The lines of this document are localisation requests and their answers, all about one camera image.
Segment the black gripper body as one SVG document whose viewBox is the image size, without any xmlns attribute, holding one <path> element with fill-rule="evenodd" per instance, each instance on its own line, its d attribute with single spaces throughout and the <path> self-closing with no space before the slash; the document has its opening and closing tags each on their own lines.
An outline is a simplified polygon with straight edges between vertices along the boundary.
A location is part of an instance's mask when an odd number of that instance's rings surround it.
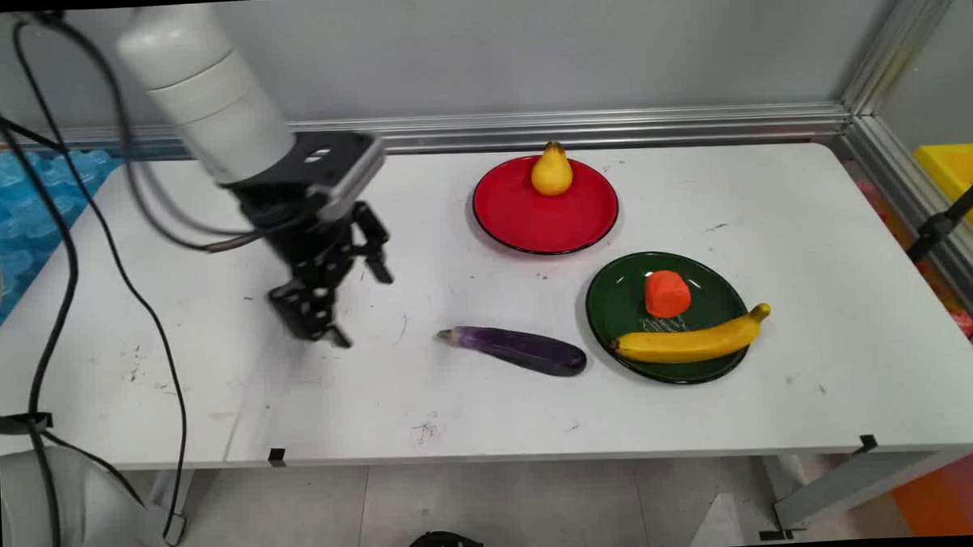
<svg viewBox="0 0 973 547">
<path fill-rule="evenodd" d="M 294 274 L 304 268 L 352 267 L 350 213 L 374 176 L 373 134 L 296 133 L 276 163 L 223 188 Z"/>
</svg>

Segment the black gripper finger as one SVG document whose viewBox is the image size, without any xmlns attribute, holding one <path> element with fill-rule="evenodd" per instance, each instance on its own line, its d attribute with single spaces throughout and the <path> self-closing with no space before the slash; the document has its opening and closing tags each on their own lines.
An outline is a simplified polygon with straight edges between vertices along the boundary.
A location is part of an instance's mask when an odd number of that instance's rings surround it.
<svg viewBox="0 0 973 547">
<path fill-rule="evenodd" d="M 269 290 L 268 301 L 297 339 L 315 342 L 329 338 L 335 346 L 348 349 L 351 338 L 338 326 L 335 316 L 336 289 L 347 272 L 347 266 L 295 270 L 286 284 Z"/>
<path fill-rule="evenodd" d="M 390 239 L 389 231 L 374 214 L 366 201 L 356 201 L 350 213 L 349 259 L 363 257 L 365 265 L 380 284 L 393 284 L 395 279 L 386 266 L 384 244 Z"/>
</svg>

